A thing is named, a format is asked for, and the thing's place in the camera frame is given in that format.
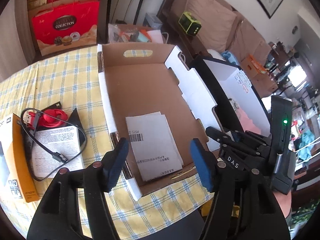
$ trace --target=plaid tablecloth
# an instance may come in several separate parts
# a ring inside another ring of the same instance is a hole
[[[39,61],[0,83],[0,119],[10,113],[20,115],[26,107],[43,109],[58,101],[69,115],[74,108],[78,109],[89,140],[83,153],[84,165],[87,167],[101,160],[112,145],[100,95],[96,47]],[[40,197],[50,182],[51,179],[35,181]],[[132,198],[123,176],[112,192],[106,193],[121,239],[137,239],[155,233],[190,214],[212,196],[201,186],[198,175],[158,190],[137,202]],[[0,203],[17,230],[26,237],[39,201],[8,201],[1,199],[0,193]],[[79,207],[83,232],[91,236],[83,190],[79,190]]]

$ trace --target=sofa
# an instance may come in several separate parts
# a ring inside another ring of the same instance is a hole
[[[184,11],[201,22],[196,37],[187,38],[188,50],[213,49],[219,53],[229,50],[242,62],[248,55],[265,64],[271,47],[250,22],[225,0],[164,0],[158,17],[175,25]]]

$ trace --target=blue cloth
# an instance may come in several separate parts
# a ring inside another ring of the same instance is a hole
[[[238,62],[236,56],[233,55],[230,51],[226,50],[225,52],[222,52],[221,56],[223,56],[223,58],[230,63],[240,66],[240,63]]]
[[[299,149],[306,146],[307,144],[313,142],[315,140],[314,134],[309,130],[305,131],[301,136],[301,143],[299,144]],[[308,146],[301,151],[299,151],[299,159],[305,161],[306,159],[311,157],[311,149],[314,145]]]

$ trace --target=speaker stand pole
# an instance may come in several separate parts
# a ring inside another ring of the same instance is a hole
[[[109,28],[108,24],[110,23],[110,11],[111,11],[111,1],[107,1],[107,15],[106,15],[106,44],[108,43],[108,38],[109,38]]]
[[[134,17],[134,21],[133,21],[133,24],[134,24],[134,25],[137,24],[137,20],[138,20],[138,16],[139,16],[139,13],[140,13],[140,9],[141,9],[142,3],[143,3],[143,0],[140,0],[140,1],[139,1],[139,4],[138,4],[136,16]]]

